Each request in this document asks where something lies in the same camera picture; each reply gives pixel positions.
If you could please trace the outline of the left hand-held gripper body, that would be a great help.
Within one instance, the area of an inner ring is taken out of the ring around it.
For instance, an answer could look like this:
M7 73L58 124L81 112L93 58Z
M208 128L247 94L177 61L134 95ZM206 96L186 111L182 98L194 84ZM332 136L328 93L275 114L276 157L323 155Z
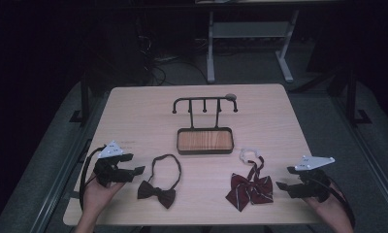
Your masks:
M119 155L126 154L124 150L116 143L111 141L98 154L93 172L97 177L99 184L107 186L109 183L122 183L121 175L124 169L118 167L115 158Z

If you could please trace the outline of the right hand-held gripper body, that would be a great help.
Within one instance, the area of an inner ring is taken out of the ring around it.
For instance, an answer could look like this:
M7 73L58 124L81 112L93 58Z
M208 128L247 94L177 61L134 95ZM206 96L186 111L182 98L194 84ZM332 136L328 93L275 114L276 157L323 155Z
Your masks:
M330 196L330 181L322 167L335 162L333 157L303 156L294 167L304 171L298 175L309 197L315 197L318 202L326 201Z

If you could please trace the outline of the red striped bow tie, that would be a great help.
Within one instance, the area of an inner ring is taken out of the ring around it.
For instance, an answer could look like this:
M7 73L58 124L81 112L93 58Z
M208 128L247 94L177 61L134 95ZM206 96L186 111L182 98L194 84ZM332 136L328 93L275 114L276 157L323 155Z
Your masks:
M269 204L274 202L273 182L270 176L260 177L265 160L259 150L242 149L240 160L252 167L247 177L233 173L230 180L230 191L226 195L239 212L248 205Z

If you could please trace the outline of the person's right hand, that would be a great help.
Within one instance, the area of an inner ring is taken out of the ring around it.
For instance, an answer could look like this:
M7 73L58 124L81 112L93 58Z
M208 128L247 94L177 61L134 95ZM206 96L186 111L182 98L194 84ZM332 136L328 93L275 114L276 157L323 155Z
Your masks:
M330 226L350 224L342 203L333 194L322 203L314 197L304 198L304 201Z

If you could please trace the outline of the black bow tie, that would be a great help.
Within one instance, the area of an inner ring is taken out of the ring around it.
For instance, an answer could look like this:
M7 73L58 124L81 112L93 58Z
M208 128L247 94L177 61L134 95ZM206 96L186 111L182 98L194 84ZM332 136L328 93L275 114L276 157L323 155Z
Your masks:
M178 178L174 182L174 184L168 189L162 189L160 187L153 186L150 182L154 178L154 169L157 161L164 160L165 158L171 157L178 166ZM163 154L155 157L151 162L151 174L147 181L142 181L138 191L137 191L137 199L147 199L155 196L158 202L166 209L170 209L174 204L176 199L176 187L180 182L182 175L181 164L178 159L173 154Z

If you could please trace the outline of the black metal stand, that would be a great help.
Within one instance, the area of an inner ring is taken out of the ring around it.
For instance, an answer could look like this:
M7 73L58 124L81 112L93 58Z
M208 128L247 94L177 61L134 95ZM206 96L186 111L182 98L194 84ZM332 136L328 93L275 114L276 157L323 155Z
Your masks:
M90 116L90 102L89 102L89 85L87 79L87 72L84 71L81 75L81 108L75 110L70 118L71 122L79 123L84 126Z
M349 123L356 127L358 124L370 124L372 121L364 110L356 109L357 79L352 66L346 68L346 101L345 116Z

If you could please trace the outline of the black hook rack wooden tray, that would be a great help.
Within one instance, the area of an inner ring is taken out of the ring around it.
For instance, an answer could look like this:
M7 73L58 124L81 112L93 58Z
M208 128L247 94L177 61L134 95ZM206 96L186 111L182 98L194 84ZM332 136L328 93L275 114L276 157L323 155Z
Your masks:
M196 127L194 125L194 103L202 102L202 112L208 112L208 102L214 101L215 121L213 127ZM228 93L225 96L180 97L173 103L172 113L178 112L178 103L187 102L190 125L177 132L177 150L180 155L197 154L230 154L234 147L233 130L219 126L219 115L222 112L221 102L228 101L233 105L233 112L238 111L237 96Z

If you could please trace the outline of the grey metal rail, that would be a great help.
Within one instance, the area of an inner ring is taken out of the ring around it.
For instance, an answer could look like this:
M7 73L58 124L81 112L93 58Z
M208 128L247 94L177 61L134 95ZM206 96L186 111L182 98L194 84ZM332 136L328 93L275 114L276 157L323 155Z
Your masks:
M105 104L105 98L92 98L90 114L85 122L70 122L62 118L51 123L32 162L32 172L42 196L37 198L39 207L28 227L29 233L46 233L54 215L57 215L57 223L63 224L62 215L68 201L71 195L77 196L74 186Z
M367 161L369 169L372 172L372 175L376 181L378 188L380 189L382 195L384 196L387 204L388 204L388 178L384 171L382 170L380 164L377 162L374 153L371 150L371 147L366 142L365 138L361 134L358 125L363 121L362 118L351 120L345 110L344 104L337 97L332 97L331 101L340 117L344 121L346 127L348 128L349 133L354 139L357 146L360 148L362 155Z

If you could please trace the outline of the white metal desk frame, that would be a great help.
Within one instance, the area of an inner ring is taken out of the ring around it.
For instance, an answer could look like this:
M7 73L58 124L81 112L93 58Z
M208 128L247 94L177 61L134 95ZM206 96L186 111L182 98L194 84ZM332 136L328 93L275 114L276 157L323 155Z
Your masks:
M288 21L262 22L219 22L214 20L214 13L209 16L208 52L207 52L207 82L215 82L213 41L215 39L239 38L282 38L283 45L275 52L277 63L287 83L294 82L286 61L293 32L299 16L299 10L294 10Z

